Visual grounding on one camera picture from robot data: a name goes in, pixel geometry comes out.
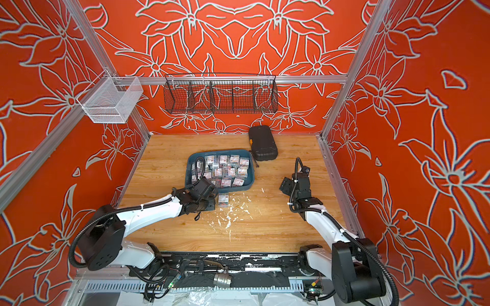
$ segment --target orange wall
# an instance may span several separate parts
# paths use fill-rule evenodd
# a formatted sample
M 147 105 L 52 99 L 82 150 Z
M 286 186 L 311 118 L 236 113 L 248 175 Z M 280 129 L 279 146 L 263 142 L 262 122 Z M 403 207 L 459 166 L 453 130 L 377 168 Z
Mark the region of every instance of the orange wall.
M 490 6 L 396 0 L 328 137 L 403 305 L 490 301 Z
M 102 71 L 62 3 L 0 4 L 0 184 Z
M 62 304 L 76 273 L 70 241 L 94 209 L 116 204 L 142 145 L 132 119 L 85 116 L 65 138 L 1 214 L 0 305 Z
M 167 73 L 347 73 L 376 1 L 81 0 L 119 75 Z M 339 84 L 280 86 L 275 115 L 170 115 L 160 86 L 146 86 L 139 111 L 150 131 L 321 131 Z
M 0 3 L 0 184 L 102 71 L 62 1 Z M 136 124 L 72 130 L 0 214 L 0 305 L 60 305 L 75 270 L 69 241 L 115 204 L 141 150 Z

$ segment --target wooden tabletop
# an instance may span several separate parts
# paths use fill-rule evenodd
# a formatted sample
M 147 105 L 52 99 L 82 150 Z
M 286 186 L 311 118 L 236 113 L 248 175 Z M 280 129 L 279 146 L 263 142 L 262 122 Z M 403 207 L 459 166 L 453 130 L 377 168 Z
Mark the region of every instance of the wooden tabletop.
M 297 156 L 311 168 L 313 196 L 344 225 L 316 136 L 274 135 L 279 156 L 259 162 L 253 186 L 230 193 L 228 208 L 162 220 L 128 238 L 154 243 L 162 251 L 297 252 L 300 246 L 320 244 L 320 234 L 289 210 L 288 196 L 280 190 L 285 176 L 294 172 Z M 129 183 L 120 207 L 137 206 L 184 187 L 188 157 L 197 152 L 249 149 L 247 135 L 153 135 Z

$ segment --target white wire basket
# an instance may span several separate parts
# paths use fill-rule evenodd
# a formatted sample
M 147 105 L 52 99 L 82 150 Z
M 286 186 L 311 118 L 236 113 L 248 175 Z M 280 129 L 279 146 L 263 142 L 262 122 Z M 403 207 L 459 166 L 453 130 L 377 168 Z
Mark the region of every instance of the white wire basket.
M 94 123 L 125 123 L 143 94 L 140 80 L 135 77 L 126 91 L 120 91 L 110 77 L 84 103 L 82 109 Z

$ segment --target black tool case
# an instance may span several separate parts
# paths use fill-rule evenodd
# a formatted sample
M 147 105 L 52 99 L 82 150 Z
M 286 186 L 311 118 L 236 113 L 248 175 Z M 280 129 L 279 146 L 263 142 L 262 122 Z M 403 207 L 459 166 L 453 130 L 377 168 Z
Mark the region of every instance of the black tool case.
M 277 157 L 277 146 L 267 125 L 252 126 L 248 131 L 248 139 L 256 161 L 270 161 Z

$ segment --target electrical wire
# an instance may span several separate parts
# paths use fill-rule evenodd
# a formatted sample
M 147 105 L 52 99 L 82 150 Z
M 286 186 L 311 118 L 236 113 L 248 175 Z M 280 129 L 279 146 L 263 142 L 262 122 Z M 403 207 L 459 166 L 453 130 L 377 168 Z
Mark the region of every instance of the electrical wire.
M 166 296 L 166 294 L 167 294 L 169 291 L 170 291 L 170 288 L 167 288 L 167 289 L 165 289 L 165 292 L 162 294 L 162 296 L 157 297 L 157 296 L 156 296 L 156 294 L 155 294 L 155 298 L 156 298 L 156 299 L 161 299 L 161 298 L 163 298 L 164 296 Z
M 295 182 L 294 182 L 294 186 L 293 186 L 293 191 L 291 192 L 291 196 L 290 196 L 290 199 L 289 199 L 289 203 L 293 203 L 293 199 L 294 199 L 294 191 L 296 189 L 296 185 L 297 185 L 297 181 L 298 181 L 298 163 L 301 164 L 301 167 L 303 168 L 303 163 L 301 162 L 301 159 L 299 157 L 296 157 L 296 163 L 294 165 L 294 176 L 295 176 Z M 396 287 L 396 284 L 393 280 L 393 277 L 392 275 L 389 273 L 389 271 L 386 269 L 385 265 L 383 265 L 383 263 L 378 259 L 378 257 L 371 253 L 370 250 L 368 250 L 364 245 L 362 245 L 359 241 L 357 241 L 354 237 L 352 237 L 351 235 L 349 235 L 347 233 L 347 231 L 345 231 L 343 229 L 343 227 L 337 222 L 337 220 L 335 220 L 334 217 L 332 217 L 329 213 L 327 212 L 322 212 L 321 210 L 319 209 L 316 209 L 316 208 L 301 208 L 301 209 L 294 209 L 292 205 L 289 205 L 289 208 L 292 212 L 318 212 L 318 213 L 321 213 L 323 214 L 324 216 L 326 216 L 330 221 L 332 221 L 332 223 L 334 224 L 334 226 L 339 229 L 339 230 L 342 230 L 342 235 L 345 236 L 350 242 L 352 242 L 357 248 L 361 249 L 361 251 L 363 251 L 371 260 L 374 261 L 374 263 L 376 263 L 380 268 L 381 268 L 381 271 L 383 272 L 388 284 L 390 285 L 390 288 L 392 290 L 392 302 L 390 304 L 390 306 L 397 306 L 398 303 L 400 302 L 400 297 L 399 297 L 399 294 L 398 294 L 398 289 Z M 327 296 L 329 296 L 328 298 L 332 297 L 333 294 L 335 294 L 335 290 L 333 290 L 333 293 L 330 292 L 329 294 L 327 294 Z M 363 303 L 364 305 L 366 306 L 374 306 L 373 304 L 369 303 L 368 301 L 366 300 L 360 300 L 361 303 Z
M 162 281 L 162 279 L 164 279 L 166 276 L 163 276 L 157 280 L 153 280 L 153 279 L 146 279 L 144 278 L 144 276 L 140 275 L 140 273 L 136 270 L 136 268 L 134 266 L 126 266 L 131 272 L 133 272 L 134 274 L 136 274 L 136 277 L 139 278 L 140 280 L 144 281 L 145 283 L 149 283 L 149 284 L 157 284 L 159 282 Z
M 197 176 L 197 162 L 198 161 L 202 161 L 202 171 L 201 171 L 201 175 L 199 176 L 199 178 Z M 196 158 L 196 161 L 194 162 L 194 173 L 196 175 L 197 181 L 194 183 L 194 185 L 197 184 L 197 182 L 199 182 L 199 180 L 202 179 L 202 177 L 204 176 L 204 165 L 205 165 L 205 163 L 206 163 L 206 160 L 204 159 L 204 157 L 199 156 L 198 158 Z
M 153 301 L 155 300 L 155 298 L 156 298 L 155 289 L 156 289 L 158 286 L 163 286 L 163 284 L 164 284 L 164 283 L 165 283 L 165 281 L 167 280 L 167 276 L 169 275 L 169 272 L 170 272 L 170 266 L 169 266 L 169 265 L 167 265 L 167 264 L 164 264 L 164 265 L 162 266 L 162 268 L 161 268 L 161 269 L 156 270 L 156 271 L 155 271 L 155 272 L 154 272 L 154 273 L 153 273 L 153 274 L 150 276 L 150 278 L 149 278 L 149 281 L 152 281 L 152 280 L 153 280 L 153 278 L 154 278 L 154 277 L 155 277 L 157 274 L 159 274 L 159 273 L 161 273 L 161 272 L 163 271 L 163 269 L 166 269 L 166 271 L 165 271 L 165 275 L 164 275 L 164 276 L 162 276 L 162 277 L 159 279 L 159 282 L 158 282 L 157 284 L 155 284 L 155 286 L 153 286 L 153 288 L 152 288 L 152 293 L 149 293 L 149 292 L 148 292 L 148 291 L 149 291 L 149 289 L 150 289 L 150 283 L 148 283 L 148 282 L 147 282 L 147 283 L 145 284 L 145 290 L 144 290 L 144 292 L 143 292 L 143 296 L 144 296 L 144 297 L 145 297 L 145 299 L 146 299 L 147 301 L 149 301 L 149 302 L 153 302 Z
M 175 196 L 175 191 L 173 189 L 172 189 L 172 196 Z M 78 244 L 78 241 L 80 241 L 80 238 L 82 238 L 82 236 L 85 234 L 85 232 L 87 232 L 88 229 L 91 228 L 92 226 L 98 224 L 99 222 L 101 222 L 107 218 L 111 218 L 111 217 L 113 217 L 113 216 L 115 216 L 121 212 L 139 211 L 142 208 L 143 209 L 153 208 L 153 207 L 157 207 L 157 206 L 166 204 L 166 203 L 170 202 L 171 200 L 172 200 L 172 198 L 170 197 L 170 198 L 162 200 L 160 202 L 155 202 L 155 203 L 143 205 L 143 207 L 142 206 L 125 207 L 125 208 L 115 210 L 113 212 L 108 212 L 108 213 L 103 214 L 102 216 L 94 219 L 92 222 L 85 225 L 85 227 L 76 235 L 75 239 L 73 239 L 73 242 L 71 243 L 70 248 L 68 250 L 68 261 L 69 261 L 69 263 L 75 268 L 86 268 L 87 267 L 87 263 L 81 263 L 81 262 L 78 262 L 76 260 L 75 249 L 76 249 L 76 245 Z
M 321 279 L 321 273 L 320 273 L 320 272 L 318 273 L 318 278 L 319 278 L 319 281 L 320 281 L 320 287 L 321 287 L 321 289 L 323 290 L 323 281 L 322 281 L 322 279 Z M 322 296 L 322 297 L 320 297 L 320 296 L 314 296 L 314 295 L 311 295 L 311 294 L 309 294 L 309 293 L 306 293 L 306 299 L 307 299 L 308 301 L 316 301 L 316 300 L 317 300 L 317 298 L 318 298 L 318 301 L 325 301 L 325 300 L 328 300 L 328 299 L 330 299 L 331 297 L 333 297 L 333 296 L 334 296 L 334 294 L 335 294 L 335 289 L 333 289 L 333 290 L 332 290 L 332 291 L 330 291 L 328 294 L 326 294 L 326 295 L 324 295 L 324 296 Z

